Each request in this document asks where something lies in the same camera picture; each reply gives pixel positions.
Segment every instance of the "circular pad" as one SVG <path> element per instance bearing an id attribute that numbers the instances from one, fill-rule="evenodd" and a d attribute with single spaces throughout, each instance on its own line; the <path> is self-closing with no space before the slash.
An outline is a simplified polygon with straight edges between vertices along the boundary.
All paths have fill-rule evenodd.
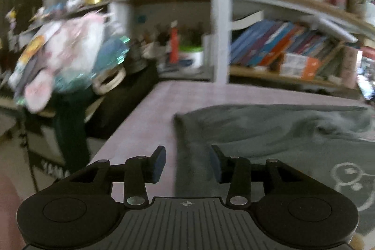
<path id="1" fill-rule="evenodd" d="M 314 197 L 301 197 L 288 205 L 289 213 L 297 219 L 309 222 L 322 221 L 331 215 L 331 206 Z"/>
<path id="2" fill-rule="evenodd" d="M 43 249 L 81 248 L 107 236 L 120 209 L 109 195 L 40 195 L 26 199 L 17 212 L 26 243 Z"/>
<path id="3" fill-rule="evenodd" d="M 255 216 L 268 236 L 297 249 L 349 242 L 358 225 L 357 208 L 339 193 L 268 194 L 257 203 Z"/>
<path id="4" fill-rule="evenodd" d="M 59 198 L 49 202 L 43 213 L 51 221 L 67 223 L 82 217 L 86 213 L 86 204 L 75 198 Z"/>

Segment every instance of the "white container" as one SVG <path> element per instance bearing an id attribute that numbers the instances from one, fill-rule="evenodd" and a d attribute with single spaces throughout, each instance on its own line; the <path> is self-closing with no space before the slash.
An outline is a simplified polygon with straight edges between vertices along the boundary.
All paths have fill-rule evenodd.
<path id="1" fill-rule="evenodd" d="M 196 46 L 179 47 L 180 71 L 187 75 L 196 75 L 203 66 L 203 48 Z"/>

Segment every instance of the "pink fabric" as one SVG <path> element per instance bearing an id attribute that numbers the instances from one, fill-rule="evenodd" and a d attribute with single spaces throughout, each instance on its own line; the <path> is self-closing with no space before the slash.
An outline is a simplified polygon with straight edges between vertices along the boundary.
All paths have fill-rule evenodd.
<path id="1" fill-rule="evenodd" d="M 27 109 L 31 113 L 43 110 L 52 95 L 54 75 L 48 69 L 41 70 L 38 75 L 25 87 Z"/>
<path id="2" fill-rule="evenodd" d="M 20 250 L 25 246 L 16 221 L 20 204 L 12 182 L 0 173 L 0 250 Z"/>
<path id="3" fill-rule="evenodd" d="M 111 164 L 121 164 L 134 156 L 150 156 L 158 145 L 163 145 L 166 148 L 166 165 L 160 182 L 148 184 L 146 188 L 150 199 L 154 196 L 173 196 L 177 156 L 174 114 L 220 104 L 360 105 L 360 102 L 237 84 L 162 82 L 120 125 L 93 161 L 108 159 Z M 122 183 L 114 183 L 112 197 L 116 201 L 123 201 Z"/>

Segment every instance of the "ribbed rubber surface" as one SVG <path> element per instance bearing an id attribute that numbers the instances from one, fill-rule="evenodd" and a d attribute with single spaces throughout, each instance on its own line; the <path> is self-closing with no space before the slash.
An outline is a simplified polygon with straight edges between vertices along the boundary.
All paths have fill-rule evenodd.
<path id="1" fill-rule="evenodd" d="M 84 250 L 287 250 L 263 234 L 244 211 L 218 198 L 156 198 L 125 214 L 119 227 Z M 350 250 L 347 245 L 336 250 Z"/>

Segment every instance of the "gray blanket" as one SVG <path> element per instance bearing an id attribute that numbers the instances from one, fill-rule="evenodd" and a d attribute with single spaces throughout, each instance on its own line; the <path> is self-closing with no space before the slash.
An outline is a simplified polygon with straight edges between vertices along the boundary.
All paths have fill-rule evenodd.
<path id="1" fill-rule="evenodd" d="M 174 120 L 177 136 L 175 194 L 222 196 L 227 185 L 213 178 L 209 148 L 262 164 L 268 158 L 304 172 L 349 197 L 360 214 L 358 232 L 375 227 L 375 142 L 359 138 L 372 127 L 365 107 L 222 105 Z M 263 196 L 252 187 L 252 200 Z"/>

